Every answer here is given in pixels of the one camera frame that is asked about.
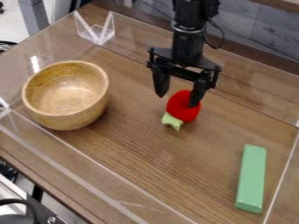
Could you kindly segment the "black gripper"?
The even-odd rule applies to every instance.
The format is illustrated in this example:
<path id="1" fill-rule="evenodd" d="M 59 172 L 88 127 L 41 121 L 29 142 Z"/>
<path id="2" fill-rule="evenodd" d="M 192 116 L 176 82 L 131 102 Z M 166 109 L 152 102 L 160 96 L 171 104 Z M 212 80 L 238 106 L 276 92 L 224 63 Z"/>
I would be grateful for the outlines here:
<path id="1" fill-rule="evenodd" d="M 147 67 L 154 73 L 154 89 L 158 96 L 164 97 L 170 89 L 171 76 L 175 76 L 194 82 L 188 106 L 196 107 L 208 88 L 218 85 L 222 66 L 206 56 L 200 56 L 192 63 L 175 60 L 167 48 L 151 47 L 148 54 Z"/>

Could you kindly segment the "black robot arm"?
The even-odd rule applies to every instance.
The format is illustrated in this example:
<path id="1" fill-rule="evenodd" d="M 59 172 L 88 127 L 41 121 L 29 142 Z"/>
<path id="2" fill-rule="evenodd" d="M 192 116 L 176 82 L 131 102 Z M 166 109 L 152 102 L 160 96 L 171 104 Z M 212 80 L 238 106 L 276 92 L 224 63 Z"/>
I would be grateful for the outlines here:
<path id="1" fill-rule="evenodd" d="M 219 14 L 220 0 L 172 0 L 172 47 L 148 49 L 147 67 L 152 71 L 154 90 L 163 97 L 170 89 L 171 76 L 192 82 L 187 105 L 195 108 L 215 88 L 222 66 L 203 55 L 203 46 L 212 45 L 206 36 L 207 23 Z"/>

